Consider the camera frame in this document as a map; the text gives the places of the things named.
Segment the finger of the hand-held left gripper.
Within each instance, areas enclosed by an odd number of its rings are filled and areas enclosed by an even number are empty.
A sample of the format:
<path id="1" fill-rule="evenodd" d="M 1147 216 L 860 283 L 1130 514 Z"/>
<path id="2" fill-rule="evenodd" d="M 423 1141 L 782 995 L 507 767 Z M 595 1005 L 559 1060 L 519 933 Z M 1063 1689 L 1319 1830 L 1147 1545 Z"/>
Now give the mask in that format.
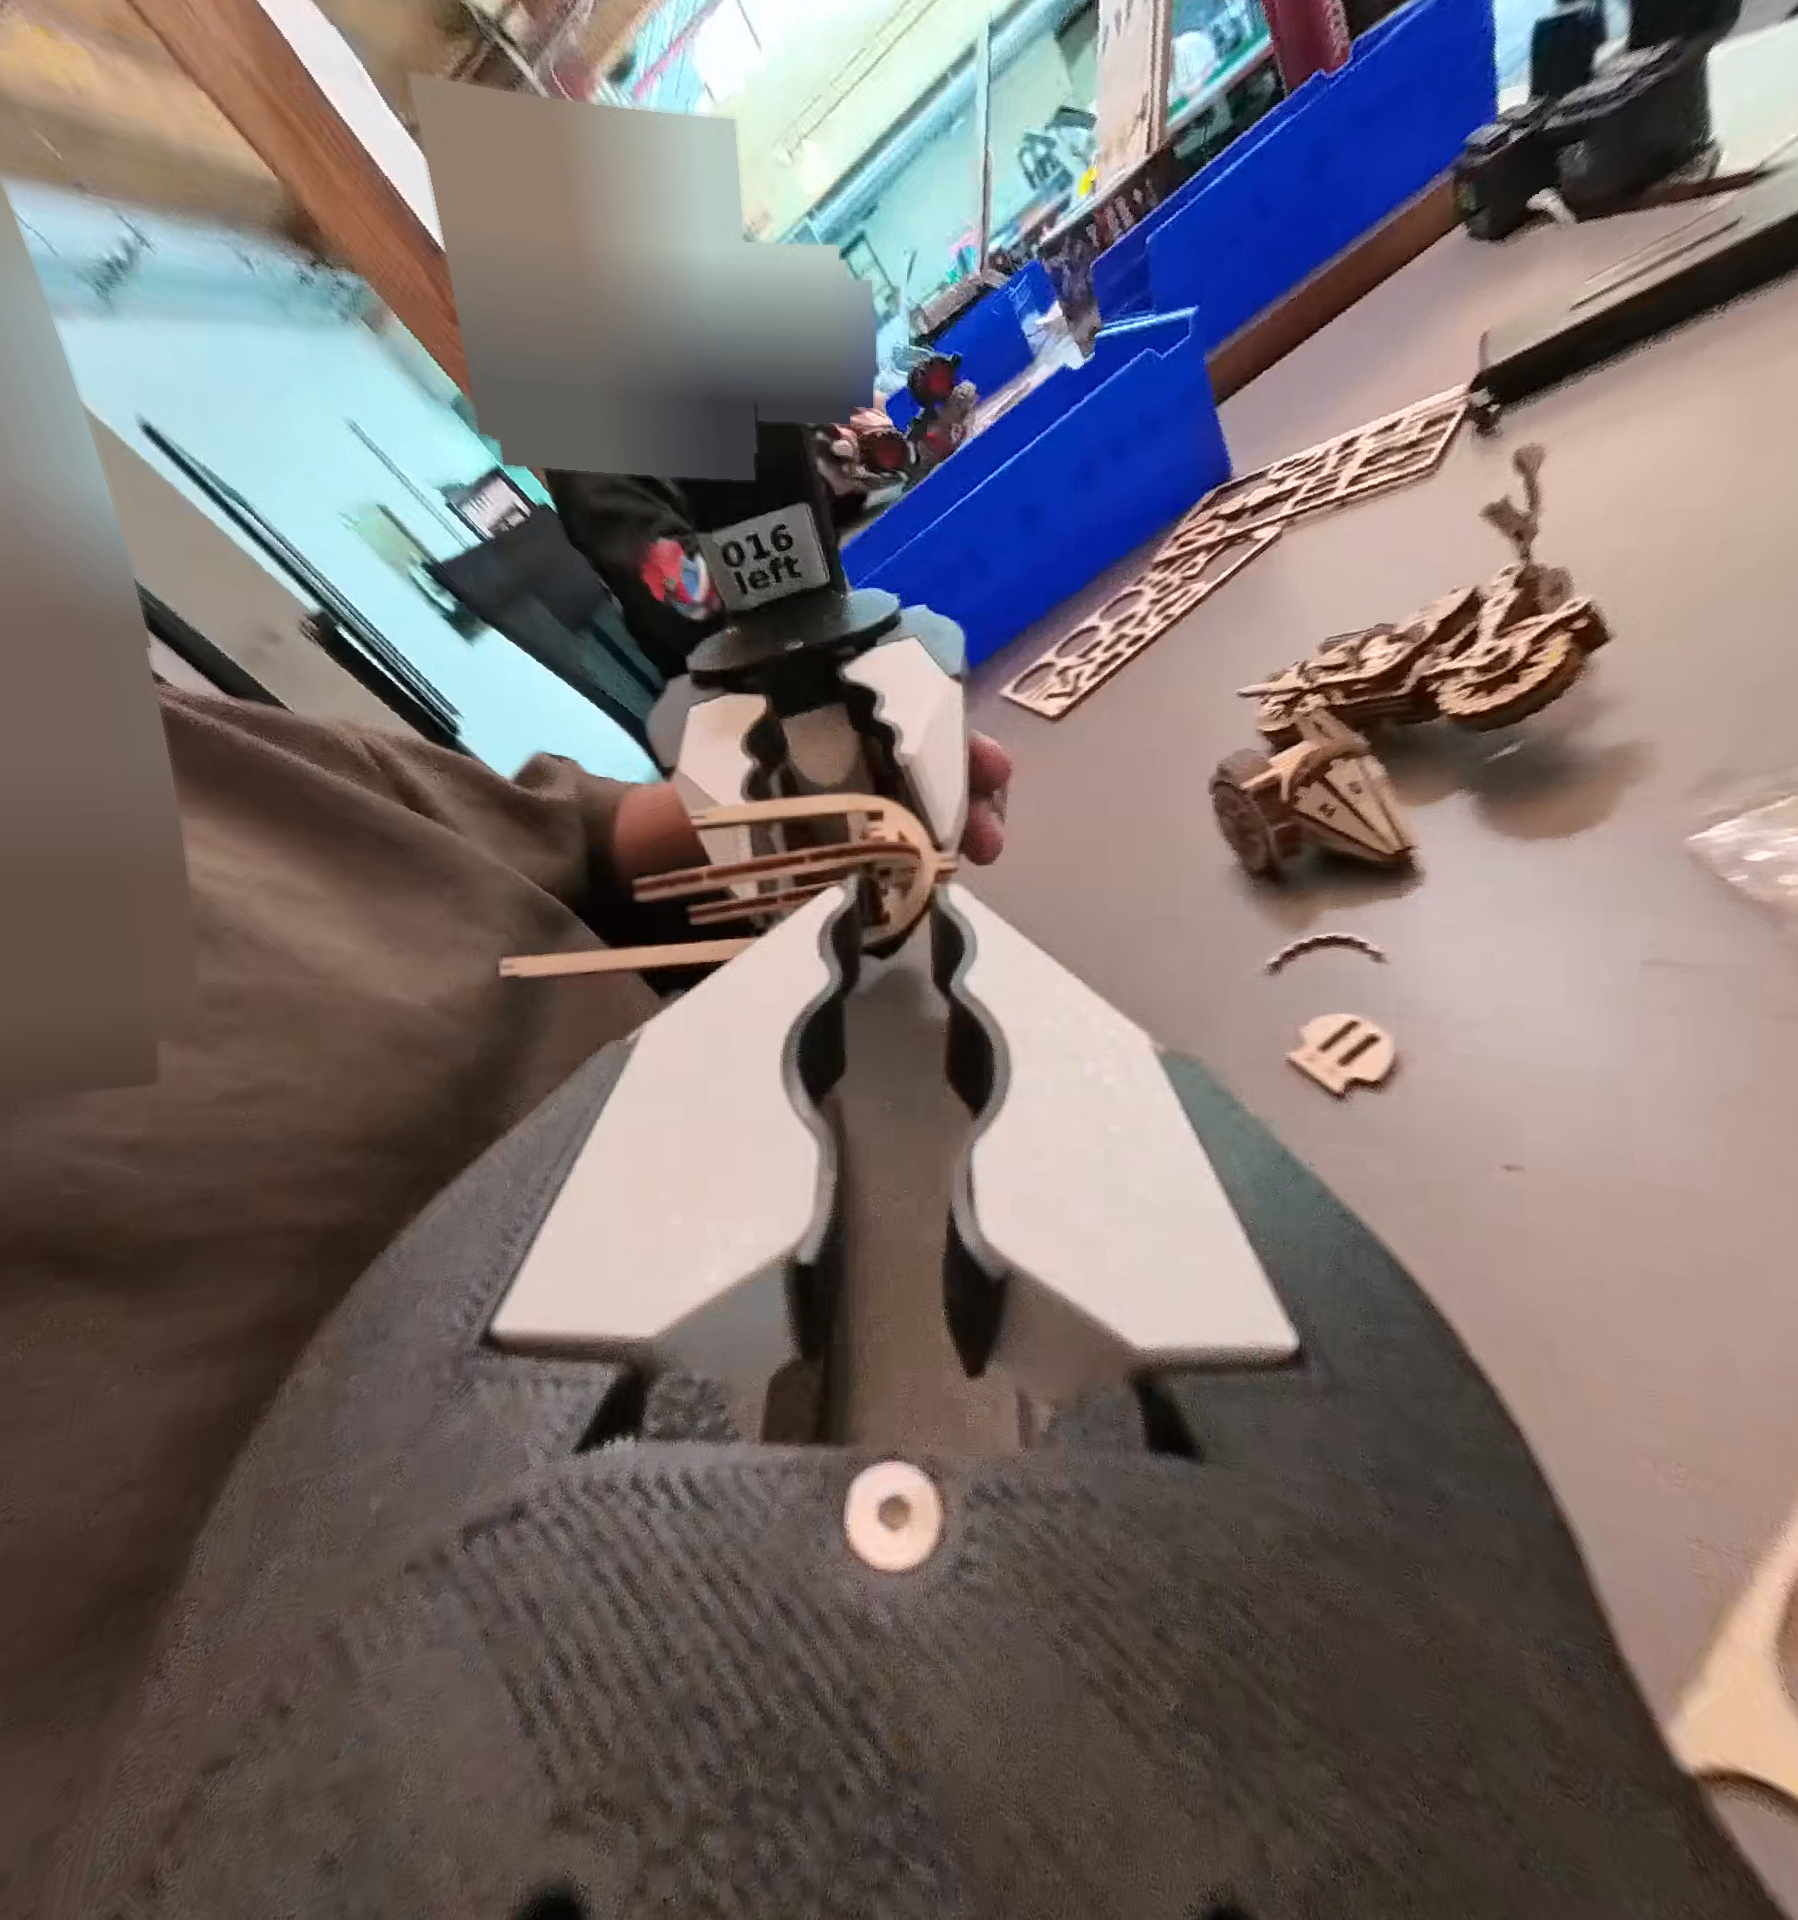
<path id="1" fill-rule="evenodd" d="M 958 855 L 973 804 L 961 679 L 922 638 L 887 638 L 846 667 L 871 796 L 906 808 L 944 855 Z"/>
<path id="2" fill-rule="evenodd" d="M 767 694 L 717 694 L 690 709 L 681 804 L 703 811 L 780 798 L 782 728 Z"/>

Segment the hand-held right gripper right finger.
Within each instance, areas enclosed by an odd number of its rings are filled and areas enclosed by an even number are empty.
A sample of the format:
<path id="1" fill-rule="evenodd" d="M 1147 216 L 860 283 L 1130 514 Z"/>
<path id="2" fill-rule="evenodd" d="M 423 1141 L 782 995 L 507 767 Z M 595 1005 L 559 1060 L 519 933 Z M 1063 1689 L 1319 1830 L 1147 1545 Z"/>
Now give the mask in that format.
<path id="1" fill-rule="evenodd" d="M 1280 1367 L 1283 1305 L 1160 1042 L 961 883 L 929 913 L 965 1108 L 944 1309 L 965 1376 L 1087 1396 Z"/>

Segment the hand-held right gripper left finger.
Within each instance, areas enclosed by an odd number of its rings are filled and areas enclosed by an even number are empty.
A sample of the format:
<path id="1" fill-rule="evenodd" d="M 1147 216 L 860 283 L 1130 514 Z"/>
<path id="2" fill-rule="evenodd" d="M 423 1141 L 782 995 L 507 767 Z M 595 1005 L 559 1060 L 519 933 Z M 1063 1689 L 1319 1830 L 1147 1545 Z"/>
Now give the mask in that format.
<path id="1" fill-rule="evenodd" d="M 686 1371 L 824 1361 L 860 895 L 821 890 L 632 1039 L 487 1334 Z"/>

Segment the wooden arched rib piece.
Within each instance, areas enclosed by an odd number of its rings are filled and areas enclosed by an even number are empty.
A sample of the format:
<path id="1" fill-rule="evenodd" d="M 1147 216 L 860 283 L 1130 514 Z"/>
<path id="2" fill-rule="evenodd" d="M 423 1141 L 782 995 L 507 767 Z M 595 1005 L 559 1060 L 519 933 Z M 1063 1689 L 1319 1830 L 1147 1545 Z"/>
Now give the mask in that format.
<path id="1" fill-rule="evenodd" d="M 752 950 L 804 905 L 858 909 L 870 954 L 895 954 L 958 876 L 958 850 L 895 798 L 863 790 L 707 804 L 644 784 L 613 822 L 632 905 L 686 913 L 686 936 L 501 959 L 505 982 L 644 980 L 681 995 Z"/>

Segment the wooden barrel cone assembly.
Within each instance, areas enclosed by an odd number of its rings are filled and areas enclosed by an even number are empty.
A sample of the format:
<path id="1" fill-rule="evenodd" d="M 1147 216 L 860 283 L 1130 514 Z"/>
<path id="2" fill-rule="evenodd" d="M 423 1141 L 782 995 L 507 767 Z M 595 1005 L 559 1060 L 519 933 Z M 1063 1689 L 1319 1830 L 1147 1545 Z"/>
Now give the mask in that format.
<path id="1" fill-rule="evenodd" d="M 1306 850 L 1387 873 L 1416 862 L 1372 741 L 1319 694 L 1295 709 L 1295 738 L 1280 755 L 1228 755 L 1210 778 L 1210 804 L 1249 881 L 1280 881 Z"/>

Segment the person's left hand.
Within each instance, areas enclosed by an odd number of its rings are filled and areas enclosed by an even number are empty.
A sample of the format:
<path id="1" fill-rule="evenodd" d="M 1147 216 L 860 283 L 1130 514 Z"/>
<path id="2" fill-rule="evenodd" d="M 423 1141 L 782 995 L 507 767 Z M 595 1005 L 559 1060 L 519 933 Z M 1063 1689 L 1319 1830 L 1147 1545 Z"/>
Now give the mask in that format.
<path id="1" fill-rule="evenodd" d="M 690 925 L 769 925 L 824 890 L 847 890 L 871 930 L 903 933 L 958 869 L 994 862 L 1006 828 L 1012 757 L 973 733 L 973 804 L 958 855 L 896 804 L 871 796 L 870 768 L 846 790 L 804 790 L 690 815 L 681 783 L 637 784 L 613 804 L 606 873 L 637 905 L 681 905 Z"/>

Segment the large wooden puzzle sheet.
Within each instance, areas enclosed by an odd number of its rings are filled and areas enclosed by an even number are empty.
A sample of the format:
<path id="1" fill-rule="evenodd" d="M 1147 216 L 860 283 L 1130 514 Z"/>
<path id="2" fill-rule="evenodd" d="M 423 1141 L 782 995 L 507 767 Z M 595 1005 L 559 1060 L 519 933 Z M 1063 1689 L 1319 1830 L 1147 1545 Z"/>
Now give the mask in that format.
<path id="1" fill-rule="evenodd" d="M 1300 522 L 1432 473 L 1470 411 L 1470 389 L 1448 389 L 1211 487 L 1134 583 L 1004 684 L 1004 698 L 1044 719 L 1071 718 Z"/>

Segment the small slotted wooden disc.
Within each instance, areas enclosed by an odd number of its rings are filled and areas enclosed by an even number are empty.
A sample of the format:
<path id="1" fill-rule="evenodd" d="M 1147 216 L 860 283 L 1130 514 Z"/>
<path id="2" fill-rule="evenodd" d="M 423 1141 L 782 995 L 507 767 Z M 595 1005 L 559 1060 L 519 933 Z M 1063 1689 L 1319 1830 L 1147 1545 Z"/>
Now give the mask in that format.
<path id="1" fill-rule="evenodd" d="M 1396 1039 L 1363 1014 L 1314 1014 L 1300 1027 L 1285 1066 L 1325 1094 L 1346 1099 L 1355 1090 L 1381 1090 L 1393 1076 Z"/>

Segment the blue plastic bin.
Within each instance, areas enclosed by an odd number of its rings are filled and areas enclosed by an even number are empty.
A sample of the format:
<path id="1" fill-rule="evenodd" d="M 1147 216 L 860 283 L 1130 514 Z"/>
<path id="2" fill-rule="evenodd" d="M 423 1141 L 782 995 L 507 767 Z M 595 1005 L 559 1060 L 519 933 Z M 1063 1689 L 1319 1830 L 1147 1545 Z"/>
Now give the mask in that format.
<path id="1" fill-rule="evenodd" d="M 1039 396 L 1088 396 L 1094 361 L 1079 349 L 1052 276 L 1039 259 L 1023 261 L 1004 285 L 973 301 L 934 343 L 958 357 L 958 380 L 976 383 L 976 434 L 987 434 Z"/>
<path id="2" fill-rule="evenodd" d="M 1199 312 L 1134 315 L 852 531 L 846 571 L 948 614 L 982 664 L 1228 470 Z"/>
<path id="3" fill-rule="evenodd" d="M 1189 185 L 1147 238 L 1152 312 L 1222 349 L 1370 229 L 1448 178 L 1496 120 L 1483 0 L 1416 0 L 1353 41 Z"/>

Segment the red and black gadget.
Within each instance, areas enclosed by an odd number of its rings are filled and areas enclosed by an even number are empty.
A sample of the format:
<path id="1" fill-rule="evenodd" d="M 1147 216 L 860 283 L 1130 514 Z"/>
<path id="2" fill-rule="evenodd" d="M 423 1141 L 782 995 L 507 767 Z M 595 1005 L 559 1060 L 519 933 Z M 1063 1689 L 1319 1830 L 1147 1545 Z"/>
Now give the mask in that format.
<path id="1" fill-rule="evenodd" d="M 953 458 L 979 413 L 979 389 L 958 366 L 958 351 L 914 351 L 906 383 L 896 389 L 896 396 L 914 405 L 906 426 L 895 422 L 887 402 L 871 402 L 816 430 L 816 461 L 830 494 L 914 487 Z"/>

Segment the wooden motorcycle model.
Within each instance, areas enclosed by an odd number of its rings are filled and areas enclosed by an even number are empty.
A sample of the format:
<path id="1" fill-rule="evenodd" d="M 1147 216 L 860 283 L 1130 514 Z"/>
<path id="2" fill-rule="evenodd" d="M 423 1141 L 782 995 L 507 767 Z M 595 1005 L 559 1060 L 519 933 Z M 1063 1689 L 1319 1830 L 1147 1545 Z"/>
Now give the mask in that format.
<path id="1" fill-rule="evenodd" d="M 1280 674 L 1246 684 L 1239 694 L 1252 703 L 1252 728 L 1285 748 L 1301 711 L 1329 709 L 1355 733 L 1387 724 L 1496 733 L 1562 698 L 1609 641 L 1609 628 L 1570 567 L 1535 559 L 1541 465 L 1541 443 L 1514 447 L 1521 494 L 1483 509 L 1483 521 L 1511 539 L 1511 566 L 1405 622 L 1337 635 Z"/>

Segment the clear plastic bag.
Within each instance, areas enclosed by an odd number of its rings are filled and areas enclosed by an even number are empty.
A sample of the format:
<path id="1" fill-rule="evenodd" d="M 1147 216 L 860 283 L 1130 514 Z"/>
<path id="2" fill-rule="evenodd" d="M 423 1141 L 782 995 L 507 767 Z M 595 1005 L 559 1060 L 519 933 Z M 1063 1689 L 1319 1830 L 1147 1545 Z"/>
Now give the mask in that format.
<path id="1" fill-rule="evenodd" d="M 1798 933 L 1798 767 L 1755 778 L 1685 839 L 1702 869 Z"/>

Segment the black charger device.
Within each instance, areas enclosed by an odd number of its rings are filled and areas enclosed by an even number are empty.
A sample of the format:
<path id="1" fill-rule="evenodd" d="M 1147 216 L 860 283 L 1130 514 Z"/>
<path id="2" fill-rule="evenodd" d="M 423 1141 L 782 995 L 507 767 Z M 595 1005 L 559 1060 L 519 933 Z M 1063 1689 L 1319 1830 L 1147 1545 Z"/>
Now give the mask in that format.
<path id="1" fill-rule="evenodd" d="M 1465 238 L 1504 242 L 1527 216 L 1533 201 L 1556 187 L 1556 133 L 1548 116 L 1504 109 L 1462 141 L 1453 158 L 1453 211 Z"/>
<path id="2" fill-rule="evenodd" d="M 1573 216 L 1609 216 L 1690 171 L 1715 151 L 1713 47 L 1715 35 L 1627 47 L 1581 87 L 1544 99 L 1535 193 Z"/>

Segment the wooden puzzle sheet with gear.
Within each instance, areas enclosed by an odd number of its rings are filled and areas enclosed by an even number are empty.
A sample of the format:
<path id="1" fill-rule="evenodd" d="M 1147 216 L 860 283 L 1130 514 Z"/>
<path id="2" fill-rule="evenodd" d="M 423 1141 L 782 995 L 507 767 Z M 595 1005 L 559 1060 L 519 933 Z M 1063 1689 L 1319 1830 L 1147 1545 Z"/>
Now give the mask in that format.
<path id="1" fill-rule="evenodd" d="M 1798 1502 L 1730 1605 L 1671 1719 L 1671 1753 L 1694 1779 L 1767 1789 L 1798 1810 L 1798 1703 L 1781 1635 L 1798 1595 Z"/>

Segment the black flat box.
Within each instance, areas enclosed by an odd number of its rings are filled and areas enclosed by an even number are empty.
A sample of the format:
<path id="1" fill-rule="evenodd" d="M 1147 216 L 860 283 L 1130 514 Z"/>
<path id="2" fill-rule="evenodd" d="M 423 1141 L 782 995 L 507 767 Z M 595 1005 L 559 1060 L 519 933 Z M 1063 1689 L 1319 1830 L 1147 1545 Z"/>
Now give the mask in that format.
<path id="1" fill-rule="evenodd" d="M 1736 196 L 1704 201 L 1573 296 L 1492 328 L 1465 402 L 1496 419 L 1795 272 L 1798 163 L 1785 163 Z"/>

